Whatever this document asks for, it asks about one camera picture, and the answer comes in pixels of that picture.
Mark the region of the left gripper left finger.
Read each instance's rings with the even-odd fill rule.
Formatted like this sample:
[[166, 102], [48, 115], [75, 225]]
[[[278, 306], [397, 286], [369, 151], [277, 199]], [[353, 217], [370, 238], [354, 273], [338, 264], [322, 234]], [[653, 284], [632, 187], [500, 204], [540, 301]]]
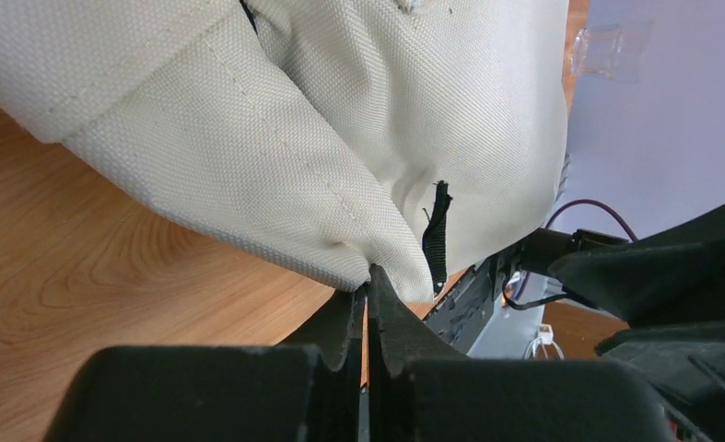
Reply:
[[49, 441], [354, 441], [363, 291], [275, 346], [113, 346], [78, 370]]

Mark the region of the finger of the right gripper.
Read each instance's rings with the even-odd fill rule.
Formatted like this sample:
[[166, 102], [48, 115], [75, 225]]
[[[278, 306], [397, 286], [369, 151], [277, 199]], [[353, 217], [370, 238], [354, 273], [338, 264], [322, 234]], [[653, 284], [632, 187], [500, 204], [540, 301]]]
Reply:
[[632, 327], [725, 320], [725, 204], [637, 242], [574, 252], [549, 273]]
[[624, 330], [595, 352], [642, 375], [695, 438], [725, 441], [725, 323]]

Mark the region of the beige canvas backpack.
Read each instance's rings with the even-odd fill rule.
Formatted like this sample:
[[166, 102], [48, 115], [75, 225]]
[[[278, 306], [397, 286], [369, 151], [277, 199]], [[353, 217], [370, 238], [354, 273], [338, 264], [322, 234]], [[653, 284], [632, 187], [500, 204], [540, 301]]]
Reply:
[[0, 1], [0, 108], [154, 212], [406, 302], [548, 216], [566, 1]]

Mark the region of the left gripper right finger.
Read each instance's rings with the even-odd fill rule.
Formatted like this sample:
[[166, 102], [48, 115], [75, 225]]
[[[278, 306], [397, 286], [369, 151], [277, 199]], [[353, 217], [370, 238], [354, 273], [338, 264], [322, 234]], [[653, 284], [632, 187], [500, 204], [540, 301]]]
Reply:
[[374, 441], [671, 441], [650, 387], [598, 360], [472, 359], [444, 343], [370, 267]]

